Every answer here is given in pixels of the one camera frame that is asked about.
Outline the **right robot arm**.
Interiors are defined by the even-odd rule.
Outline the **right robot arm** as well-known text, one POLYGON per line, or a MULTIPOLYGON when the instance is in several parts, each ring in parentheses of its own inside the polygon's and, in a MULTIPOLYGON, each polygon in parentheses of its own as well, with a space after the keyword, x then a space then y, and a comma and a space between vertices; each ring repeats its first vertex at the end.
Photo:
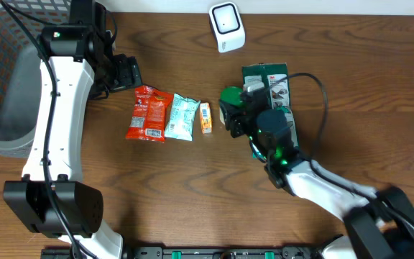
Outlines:
POLYGON ((295 146, 283 110, 225 101, 219 107, 231 136, 249 138, 277 188, 319 205, 344 223, 346 235, 318 250, 318 258, 414 258, 414 206, 403 190, 377 190, 326 170, 295 146))

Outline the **orange tissue pack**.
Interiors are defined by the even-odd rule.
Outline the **orange tissue pack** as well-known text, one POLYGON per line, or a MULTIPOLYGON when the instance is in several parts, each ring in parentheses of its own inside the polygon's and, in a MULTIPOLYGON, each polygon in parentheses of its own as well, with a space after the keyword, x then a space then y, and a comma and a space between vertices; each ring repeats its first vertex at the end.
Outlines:
POLYGON ((210 104, 205 102, 200 104, 201 131, 203 134, 212 132, 212 117, 210 104))

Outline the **green lidded jar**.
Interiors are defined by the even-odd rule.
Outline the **green lidded jar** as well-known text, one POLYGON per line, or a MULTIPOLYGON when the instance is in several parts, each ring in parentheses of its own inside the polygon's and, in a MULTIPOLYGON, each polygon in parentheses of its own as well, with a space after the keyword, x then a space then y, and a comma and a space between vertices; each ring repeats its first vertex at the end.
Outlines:
MULTIPOLYGON (((223 102, 226 102, 227 104, 231 104, 233 106, 243 107, 244 102, 241 99, 242 91, 243 91, 242 88, 239 88, 236 86, 226 87, 221 92, 220 100, 223 102)), ((226 112, 224 108, 222 107, 221 103, 218 103, 218 105, 219 105, 220 120, 223 124, 226 124, 226 120, 225 120, 226 112)))

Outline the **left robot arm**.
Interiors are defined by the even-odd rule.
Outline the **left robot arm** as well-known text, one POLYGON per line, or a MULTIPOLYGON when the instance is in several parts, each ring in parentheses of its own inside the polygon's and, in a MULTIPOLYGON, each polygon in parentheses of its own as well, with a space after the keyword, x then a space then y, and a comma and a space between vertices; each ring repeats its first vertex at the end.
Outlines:
POLYGON ((18 181, 3 198, 33 233, 69 244, 65 258, 131 258, 124 237, 104 220, 102 193, 83 181, 81 142, 91 90, 139 85, 134 58, 113 53, 116 35, 92 24, 45 27, 33 39, 41 94, 32 148, 18 181))

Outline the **mint green snack bag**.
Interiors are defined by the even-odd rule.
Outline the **mint green snack bag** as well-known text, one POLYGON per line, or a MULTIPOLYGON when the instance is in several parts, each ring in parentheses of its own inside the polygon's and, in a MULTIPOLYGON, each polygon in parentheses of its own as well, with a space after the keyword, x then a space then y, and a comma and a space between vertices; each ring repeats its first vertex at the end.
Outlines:
POLYGON ((165 136, 178 140, 193 140, 193 123, 200 101, 174 94, 165 136))

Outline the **red snack bag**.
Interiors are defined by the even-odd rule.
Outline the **red snack bag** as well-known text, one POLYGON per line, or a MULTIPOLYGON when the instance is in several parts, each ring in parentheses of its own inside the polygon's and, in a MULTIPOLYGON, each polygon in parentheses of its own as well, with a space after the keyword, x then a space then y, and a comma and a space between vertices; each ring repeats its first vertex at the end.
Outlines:
POLYGON ((173 94, 151 86, 135 89, 135 104, 127 140, 165 141, 166 109, 173 101, 173 94))

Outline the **green white glove pack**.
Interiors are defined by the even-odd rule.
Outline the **green white glove pack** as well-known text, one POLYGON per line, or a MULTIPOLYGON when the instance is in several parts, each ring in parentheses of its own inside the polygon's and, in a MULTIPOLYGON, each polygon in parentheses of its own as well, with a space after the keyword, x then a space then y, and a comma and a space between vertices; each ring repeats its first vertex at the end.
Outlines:
POLYGON ((284 161, 299 146, 290 101, 290 75, 285 63, 260 63, 244 66, 244 84, 259 81, 269 89, 269 106, 259 109, 257 135, 249 139, 253 157, 265 162, 269 153, 284 161))

